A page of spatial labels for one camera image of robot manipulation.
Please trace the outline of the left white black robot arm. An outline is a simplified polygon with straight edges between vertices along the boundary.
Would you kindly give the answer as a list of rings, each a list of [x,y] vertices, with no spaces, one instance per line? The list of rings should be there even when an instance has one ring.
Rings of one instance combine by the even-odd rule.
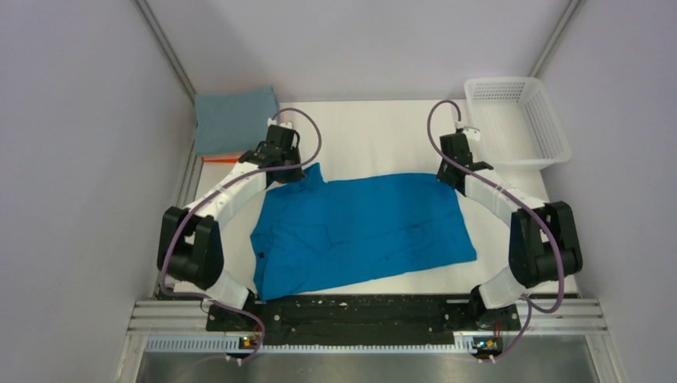
[[[263,332],[256,317],[254,293],[224,266],[221,230],[247,202],[272,184],[304,177],[300,135],[289,123],[268,122],[267,135],[246,151],[232,170],[205,195],[163,214],[157,266],[160,291],[171,297],[195,297],[225,310],[238,330]]]

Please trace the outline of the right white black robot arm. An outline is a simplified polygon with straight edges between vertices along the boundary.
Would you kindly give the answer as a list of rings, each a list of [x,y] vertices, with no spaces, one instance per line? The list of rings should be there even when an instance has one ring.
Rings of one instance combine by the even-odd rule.
[[[442,157],[437,179],[479,203],[509,229],[508,265],[471,290],[470,322],[490,328],[500,319],[501,309],[521,298],[530,302],[533,289],[545,282],[557,282],[556,301],[550,307],[530,306],[544,314],[557,312],[564,301],[565,277],[583,266],[571,207],[502,185],[491,165],[474,160],[468,135],[461,129],[441,136],[434,147]]]

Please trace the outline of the bright blue t-shirt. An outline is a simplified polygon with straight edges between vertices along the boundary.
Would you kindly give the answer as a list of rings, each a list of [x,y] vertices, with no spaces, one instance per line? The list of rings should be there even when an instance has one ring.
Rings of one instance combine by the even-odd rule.
[[[328,182],[318,164],[267,192],[251,245],[265,301],[477,258],[457,193],[434,175]]]

